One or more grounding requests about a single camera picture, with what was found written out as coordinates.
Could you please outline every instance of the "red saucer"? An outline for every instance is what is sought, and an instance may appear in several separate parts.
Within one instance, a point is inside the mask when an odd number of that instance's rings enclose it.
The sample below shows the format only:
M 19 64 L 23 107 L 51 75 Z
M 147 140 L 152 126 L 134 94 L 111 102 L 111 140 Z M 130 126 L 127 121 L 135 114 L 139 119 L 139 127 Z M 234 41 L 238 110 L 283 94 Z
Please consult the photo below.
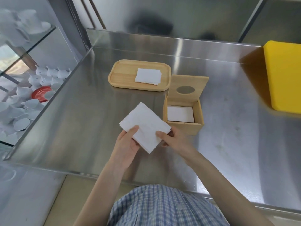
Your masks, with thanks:
M 48 91 L 51 91 L 50 86 L 40 87 L 31 94 L 31 97 L 32 99 L 38 99 L 39 102 L 46 102 L 47 100 L 44 98 L 44 94 Z

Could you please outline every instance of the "hand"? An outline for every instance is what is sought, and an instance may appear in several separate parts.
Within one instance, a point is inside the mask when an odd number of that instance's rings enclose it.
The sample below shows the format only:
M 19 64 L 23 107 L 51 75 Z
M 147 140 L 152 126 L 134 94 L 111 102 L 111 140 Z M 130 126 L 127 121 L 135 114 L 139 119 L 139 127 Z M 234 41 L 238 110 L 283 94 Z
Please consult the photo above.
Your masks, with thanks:
M 193 157 L 197 150 L 188 141 L 186 135 L 175 126 L 172 126 L 170 130 L 168 134 L 156 131 L 156 136 L 165 141 L 163 147 L 171 146 L 185 160 Z
M 140 145 L 132 139 L 133 135 L 138 131 L 139 126 L 135 125 L 128 132 L 122 130 L 117 137 L 115 147 L 109 159 L 109 162 L 114 163 L 125 171 L 132 163 Z

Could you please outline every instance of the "white napkin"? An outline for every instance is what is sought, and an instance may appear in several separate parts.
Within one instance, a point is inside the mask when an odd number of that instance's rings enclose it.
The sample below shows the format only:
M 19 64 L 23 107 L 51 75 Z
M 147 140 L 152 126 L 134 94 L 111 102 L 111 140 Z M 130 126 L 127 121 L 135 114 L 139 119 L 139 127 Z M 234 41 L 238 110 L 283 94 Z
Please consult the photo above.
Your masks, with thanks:
M 148 153 L 151 153 L 161 142 L 161 139 L 156 136 L 156 131 L 169 133 L 171 129 L 171 126 L 161 120 L 142 102 L 120 122 L 120 127 L 126 132 L 135 125 L 139 125 L 139 129 L 133 135 L 133 139 Z
M 158 85 L 161 82 L 160 70 L 138 68 L 135 82 Z
M 192 107 L 168 106 L 167 120 L 194 123 Z

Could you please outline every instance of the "oval hole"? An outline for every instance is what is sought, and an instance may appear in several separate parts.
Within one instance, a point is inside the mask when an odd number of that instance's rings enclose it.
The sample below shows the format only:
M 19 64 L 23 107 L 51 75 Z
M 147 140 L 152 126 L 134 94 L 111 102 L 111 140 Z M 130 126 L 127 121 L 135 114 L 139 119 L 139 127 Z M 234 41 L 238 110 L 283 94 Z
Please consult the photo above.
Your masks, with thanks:
M 177 92 L 182 94 L 189 94 L 189 93 L 193 93 L 194 91 L 195 88 L 191 86 L 180 86 L 179 88 L 177 88 Z

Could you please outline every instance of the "person's left hand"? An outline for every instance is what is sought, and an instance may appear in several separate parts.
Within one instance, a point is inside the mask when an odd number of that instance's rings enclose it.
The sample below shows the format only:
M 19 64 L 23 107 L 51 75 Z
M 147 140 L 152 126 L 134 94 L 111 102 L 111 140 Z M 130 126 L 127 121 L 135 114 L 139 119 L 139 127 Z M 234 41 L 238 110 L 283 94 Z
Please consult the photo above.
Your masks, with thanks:
M 138 129 L 139 126 L 135 125 L 128 132 L 122 130 L 117 137 L 115 147 L 109 159 L 109 162 L 120 166 L 124 171 L 130 166 L 140 148 L 140 145 L 132 139 Z

